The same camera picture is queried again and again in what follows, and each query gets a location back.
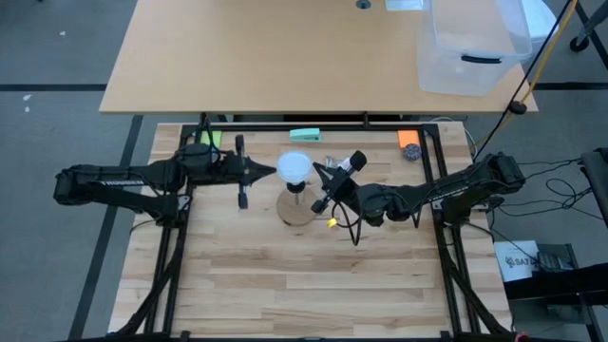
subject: green sticky note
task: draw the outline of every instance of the green sticky note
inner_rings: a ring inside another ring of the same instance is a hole
[[[318,128],[299,128],[289,131],[289,139],[293,143],[320,143],[321,130]]]
[[[212,131],[211,138],[213,139],[213,144],[216,147],[221,146],[221,131]],[[202,137],[200,137],[200,142],[211,145],[211,142],[209,141],[209,134],[206,131],[202,132]]]

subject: yellow tag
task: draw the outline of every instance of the yellow tag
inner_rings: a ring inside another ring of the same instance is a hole
[[[337,220],[337,219],[335,219],[335,218],[330,218],[330,219],[328,219],[328,221],[327,221],[327,227],[328,227],[328,228],[332,228],[332,227],[334,227],[334,225],[336,225],[336,224],[338,224],[338,220]]]

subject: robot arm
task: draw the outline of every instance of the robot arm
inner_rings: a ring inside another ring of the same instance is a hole
[[[245,186],[271,175],[273,167],[244,157],[244,140],[237,136],[237,153],[220,151],[204,143],[188,144],[171,159],[147,166],[116,167],[74,165],[59,173],[53,197],[59,204],[82,205],[99,202],[148,213],[157,224],[179,226],[179,212],[189,202],[178,191],[193,185],[239,185],[238,206],[247,208]],[[123,186],[147,185],[156,197],[123,190]]]
[[[353,169],[360,170],[366,162],[363,153],[357,151],[351,157],[350,170],[315,163],[326,196],[313,205],[313,211],[322,213],[329,200],[343,202],[358,213],[360,219],[377,227],[384,222],[385,213],[390,220],[404,221],[423,205],[440,201],[442,220],[455,224],[466,220],[471,208],[490,196],[515,193],[525,183],[515,160],[502,153],[488,155],[463,171],[418,186],[376,183],[359,186],[350,175]]]

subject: wooden tabletop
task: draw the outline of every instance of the wooden tabletop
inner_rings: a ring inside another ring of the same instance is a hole
[[[416,67],[421,13],[372,3],[358,9],[354,0],[139,1],[101,111],[504,110],[523,77],[519,65],[484,97],[425,92]],[[466,17],[466,6],[461,11]],[[534,99],[527,104],[538,110]]]
[[[464,169],[471,160],[463,126],[439,125],[448,172]],[[159,125],[151,162],[173,155],[180,130],[179,124]],[[225,132],[221,148],[234,148],[236,134]],[[400,156],[396,132],[322,134],[323,143],[291,143],[288,132],[248,132],[244,138],[256,162],[275,165],[280,153],[295,149],[324,162],[326,156],[344,158],[361,149],[368,164],[355,176],[358,182],[425,181],[421,162]],[[319,182],[317,175],[310,178],[309,188],[317,195]],[[189,330],[196,336],[423,337],[450,331],[428,206],[418,229],[411,220],[387,221],[379,228],[364,224],[361,242],[354,247],[347,231],[327,228],[329,212],[304,227],[285,225],[276,213],[276,199],[284,188],[277,175],[260,180],[249,189],[247,210],[238,210],[234,185],[196,190],[173,334]],[[136,223],[146,219],[137,216]],[[471,219],[487,227],[485,215]],[[154,224],[133,232],[110,331],[128,320],[150,290],[160,240],[161,228]],[[464,227],[463,244],[473,289],[508,327],[511,316],[491,239]],[[460,291],[457,296],[468,329]]]

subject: orange sticky note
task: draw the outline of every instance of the orange sticky note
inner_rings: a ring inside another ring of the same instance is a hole
[[[417,130],[397,131],[397,136],[399,137],[400,148],[406,148],[406,146],[411,143],[415,143],[417,145],[420,144],[420,138],[418,137]]]

